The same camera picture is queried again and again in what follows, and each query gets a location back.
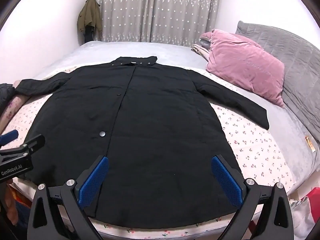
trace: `human hand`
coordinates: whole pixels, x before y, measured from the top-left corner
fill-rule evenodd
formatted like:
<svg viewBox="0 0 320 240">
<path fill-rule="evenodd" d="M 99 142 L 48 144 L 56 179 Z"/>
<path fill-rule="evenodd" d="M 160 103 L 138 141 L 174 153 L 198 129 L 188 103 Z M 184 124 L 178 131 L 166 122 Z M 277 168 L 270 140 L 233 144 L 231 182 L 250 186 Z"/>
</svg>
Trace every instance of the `human hand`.
<svg viewBox="0 0 320 240">
<path fill-rule="evenodd" d="M 11 184 L 11 183 L 12 183 L 12 179 L 7 181 L 7 184 Z M 19 219 L 18 211 L 16 208 L 15 199 L 13 198 L 9 185 L 7 185 L 5 189 L 4 201 L 5 201 L 5 204 L 7 205 L 7 217 L 13 225 L 16 225 Z"/>
</svg>

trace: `gray curtain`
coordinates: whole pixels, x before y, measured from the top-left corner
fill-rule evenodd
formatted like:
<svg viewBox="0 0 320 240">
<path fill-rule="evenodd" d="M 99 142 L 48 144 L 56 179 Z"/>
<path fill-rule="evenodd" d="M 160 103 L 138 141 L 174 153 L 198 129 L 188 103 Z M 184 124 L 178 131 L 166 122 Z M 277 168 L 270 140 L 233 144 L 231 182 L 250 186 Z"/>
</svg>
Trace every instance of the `gray curtain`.
<svg viewBox="0 0 320 240">
<path fill-rule="evenodd" d="M 214 28 L 219 0 L 97 0 L 101 40 L 191 46 Z"/>
</svg>

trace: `brown jacket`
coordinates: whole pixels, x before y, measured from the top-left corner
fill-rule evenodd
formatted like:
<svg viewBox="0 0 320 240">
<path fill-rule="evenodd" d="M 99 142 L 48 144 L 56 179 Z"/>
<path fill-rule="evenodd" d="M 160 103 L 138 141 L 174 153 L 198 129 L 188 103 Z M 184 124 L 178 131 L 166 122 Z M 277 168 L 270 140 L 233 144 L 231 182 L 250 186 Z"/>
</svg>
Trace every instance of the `brown jacket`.
<svg viewBox="0 0 320 240">
<path fill-rule="evenodd" d="M 100 9 L 96 0 L 87 0 L 79 13 L 77 27 L 79 32 L 84 31 L 84 27 L 89 25 L 95 27 L 98 32 L 102 31 L 102 20 Z"/>
</svg>

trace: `cherry print sheet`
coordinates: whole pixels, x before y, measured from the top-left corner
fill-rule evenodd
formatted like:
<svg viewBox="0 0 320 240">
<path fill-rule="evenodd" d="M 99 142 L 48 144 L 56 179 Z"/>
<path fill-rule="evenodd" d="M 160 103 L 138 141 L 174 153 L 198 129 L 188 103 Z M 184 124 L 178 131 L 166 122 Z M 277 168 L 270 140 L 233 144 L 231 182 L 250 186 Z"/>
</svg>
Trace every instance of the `cherry print sheet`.
<svg viewBox="0 0 320 240">
<path fill-rule="evenodd" d="M 66 68 L 63 71 L 71 72 L 77 67 Z M 228 82 L 201 69 L 192 69 L 203 74 L 221 85 L 238 92 L 237 88 Z M 23 143 L 31 124 L 36 117 L 41 106 L 51 95 L 29 100 L 11 120 L 4 133 L 17 129 L 19 138 L 9 143 L 5 148 L 17 147 Z M 282 182 L 288 190 L 293 185 L 293 178 L 285 159 L 274 141 L 271 134 L 255 123 L 244 118 L 223 106 L 210 102 L 212 108 L 218 115 L 226 138 L 231 145 L 239 166 L 245 178 L 254 178 L 261 185 L 273 185 Z M 14 186 L 24 195 L 33 198 L 36 186 L 28 181 L 14 179 Z M 261 211 L 262 206 L 258 206 L 255 217 Z M 67 214 L 63 208 L 60 212 L 66 224 L 70 225 Z M 133 238 L 133 239 L 160 239 L 160 238 L 194 238 L 195 235 L 208 235 L 223 231 L 224 227 L 230 222 L 231 215 L 227 215 L 208 222 L 190 225 L 183 228 L 170 228 L 163 230 L 143 230 L 135 228 L 121 228 L 109 224 L 103 224 L 96 220 L 91 220 L 96 229 L 105 236 L 112 238 Z"/>
</svg>

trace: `jacket collar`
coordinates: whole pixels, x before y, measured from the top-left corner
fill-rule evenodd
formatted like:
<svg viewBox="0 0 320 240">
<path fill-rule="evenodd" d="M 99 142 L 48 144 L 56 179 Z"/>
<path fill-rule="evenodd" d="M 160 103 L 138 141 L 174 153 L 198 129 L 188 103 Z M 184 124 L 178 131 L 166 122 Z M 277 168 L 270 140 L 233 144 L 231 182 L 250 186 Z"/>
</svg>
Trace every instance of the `jacket collar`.
<svg viewBox="0 0 320 240">
<path fill-rule="evenodd" d="M 148 65 L 152 66 L 156 63 L 157 57 L 119 57 L 116 60 L 112 61 L 111 63 L 114 65 L 126 65 L 133 63 L 135 65 Z"/>
</svg>

